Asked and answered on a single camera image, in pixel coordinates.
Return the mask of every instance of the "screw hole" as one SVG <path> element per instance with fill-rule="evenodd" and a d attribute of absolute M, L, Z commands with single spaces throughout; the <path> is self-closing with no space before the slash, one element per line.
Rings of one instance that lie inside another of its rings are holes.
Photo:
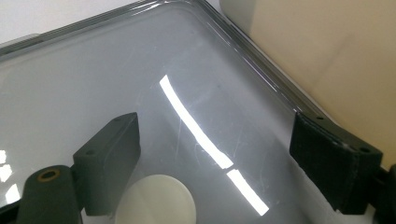
<path fill-rule="evenodd" d="M 49 182 L 58 177 L 60 173 L 59 170 L 46 170 L 38 176 L 37 180 L 39 182 Z"/>
<path fill-rule="evenodd" d="M 93 150 L 88 150 L 88 151 L 85 153 L 85 155 L 88 155 L 88 156 L 91 156 L 91 155 L 93 155 L 93 154 L 95 154 L 95 151 L 93 151 Z"/>
<path fill-rule="evenodd" d="M 361 152 L 364 152 L 364 153 L 369 153 L 369 152 L 370 152 L 370 149 L 368 149 L 368 148 L 366 148 L 366 147 L 361 147 L 361 148 L 359 148 L 359 150 L 360 150 Z"/>

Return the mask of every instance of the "white surface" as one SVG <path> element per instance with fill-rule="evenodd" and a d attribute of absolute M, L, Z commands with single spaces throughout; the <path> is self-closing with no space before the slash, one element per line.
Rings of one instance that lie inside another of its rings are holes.
<path fill-rule="evenodd" d="M 0 44 L 30 34 L 43 34 L 137 0 L 2 0 Z M 219 0 L 207 0 L 219 10 Z"/>
<path fill-rule="evenodd" d="M 116 224 L 195 224 L 195 203 L 189 190 L 169 175 L 150 175 L 124 194 Z"/>

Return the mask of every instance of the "white circular object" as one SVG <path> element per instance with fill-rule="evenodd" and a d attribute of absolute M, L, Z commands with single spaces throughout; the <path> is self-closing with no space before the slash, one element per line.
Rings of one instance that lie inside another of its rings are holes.
<path fill-rule="evenodd" d="M 189 190 L 168 175 L 151 175 L 124 194 L 116 224 L 195 224 L 196 210 Z"/>

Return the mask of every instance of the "scratch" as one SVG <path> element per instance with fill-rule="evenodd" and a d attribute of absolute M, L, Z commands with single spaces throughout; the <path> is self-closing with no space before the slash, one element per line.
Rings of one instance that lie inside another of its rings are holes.
<path fill-rule="evenodd" d="M 141 100 L 142 100 L 141 96 L 142 96 L 142 91 L 140 91 L 139 94 L 136 97 L 136 105 L 137 106 L 140 106 L 140 103 L 141 103 Z"/>
<path fill-rule="evenodd" d="M 266 151 L 264 153 L 264 155 L 262 155 L 262 168 L 260 169 L 260 182 L 262 184 L 262 189 L 264 189 L 264 180 L 262 179 L 262 173 L 264 172 L 264 166 L 265 166 L 265 159 L 267 157 L 268 151 Z"/>
<path fill-rule="evenodd" d="M 201 167 L 201 163 L 199 162 L 199 160 L 198 160 L 198 155 L 197 155 L 197 146 L 199 146 L 199 144 L 198 144 L 198 143 L 195 143 L 194 155 L 195 155 L 195 159 L 196 159 L 197 162 L 198 162 L 198 165 Z"/>
<path fill-rule="evenodd" d="M 177 135 L 177 146 L 176 146 L 175 160 L 177 160 L 178 145 L 179 145 L 179 142 L 180 142 L 180 133 L 181 133 L 181 119 L 180 119 L 180 123 L 178 124 L 178 135 Z"/>
<path fill-rule="evenodd" d="M 125 59 L 125 61 L 122 62 L 122 64 L 121 64 L 121 65 L 119 66 L 119 68 L 117 69 L 118 72 L 121 71 L 121 69 L 123 69 L 123 68 L 128 64 L 128 62 L 131 60 L 131 58 L 132 58 L 133 55 L 134 55 L 134 50 L 131 49 L 131 51 L 130 51 L 128 57 Z"/>
<path fill-rule="evenodd" d="M 233 151 L 233 157 L 235 158 L 236 150 L 239 148 L 239 144 L 241 143 L 242 132 L 244 131 L 244 126 L 242 126 L 241 131 L 239 132 L 238 139 L 236 140 L 235 150 Z"/>
<path fill-rule="evenodd" d="M 152 89 L 157 84 L 158 84 L 157 82 L 154 82 L 153 84 L 151 84 L 151 86 L 149 88 Z"/>

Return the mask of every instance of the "clear plastic lid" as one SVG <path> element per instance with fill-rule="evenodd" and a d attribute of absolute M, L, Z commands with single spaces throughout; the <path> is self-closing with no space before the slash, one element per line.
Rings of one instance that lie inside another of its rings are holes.
<path fill-rule="evenodd" d="M 298 110 L 320 113 L 204 1 L 120 8 L 0 49 L 0 206 L 137 112 L 131 183 L 178 179 L 197 223 L 338 222 L 289 155 Z"/>

